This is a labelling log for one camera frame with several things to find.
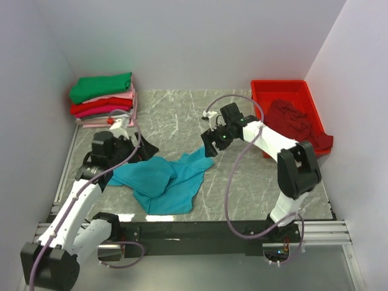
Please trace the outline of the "teal t shirt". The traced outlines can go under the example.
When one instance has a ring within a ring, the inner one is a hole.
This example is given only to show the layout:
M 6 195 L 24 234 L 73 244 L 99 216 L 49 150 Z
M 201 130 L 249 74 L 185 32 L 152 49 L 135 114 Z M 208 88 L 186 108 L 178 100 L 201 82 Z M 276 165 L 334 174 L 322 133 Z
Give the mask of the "teal t shirt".
M 183 153 L 168 161 L 160 156 L 124 164 L 113 171 L 109 186 L 127 186 L 148 215 L 182 215 L 191 212 L 193 199 L 204 181 L 205 172 L 214 164 L 205 148 Z

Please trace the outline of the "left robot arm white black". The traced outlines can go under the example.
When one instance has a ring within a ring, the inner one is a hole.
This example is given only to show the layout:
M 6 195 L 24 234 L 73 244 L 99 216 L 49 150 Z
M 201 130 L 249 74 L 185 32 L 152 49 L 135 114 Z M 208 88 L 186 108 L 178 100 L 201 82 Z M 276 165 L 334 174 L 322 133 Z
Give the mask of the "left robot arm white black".
M 97 213 L 83 227 L 85 217 L 104 193 L 113 169 L 147 161 L 159 149 L 140 133 L 131 138 L 101 131 L 93 136 L 91 150 L 76 172 L 72 191 L 46 231 L 36 242 L 21 249 L 26 284 L 50 290 L 71 290 L 78 279 L 81 264 L 100 245 L 122 246 L 123 236 L 118 215 Z

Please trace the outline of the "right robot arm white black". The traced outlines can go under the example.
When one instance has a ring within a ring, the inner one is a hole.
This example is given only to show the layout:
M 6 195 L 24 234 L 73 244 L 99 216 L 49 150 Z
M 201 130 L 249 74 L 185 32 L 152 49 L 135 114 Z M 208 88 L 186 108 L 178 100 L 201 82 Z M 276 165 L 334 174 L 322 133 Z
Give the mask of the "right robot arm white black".
M 217 123 L 221 115 L 224 124 Z M 310 142 L 297 142 L 286 138 L 266 126 L 256 116 L 244 116 L 236 103 L 221 108 L 220 113 L 205 110 L 202 118 L 210 128 L 202 135 L 206 157 L 215 157 L 236 139 L 255 146 L 267 153 L 277 163 L 277 182 L 280 189 L 275 207 L 267 217 L 266 230 L 257 235 L 243 235 L 244 239 L 260 238 L 267 235 L 274 242 L 287 235 L 287 227 L 295 220 L 305 197 L 321 182 L 321 172 Z

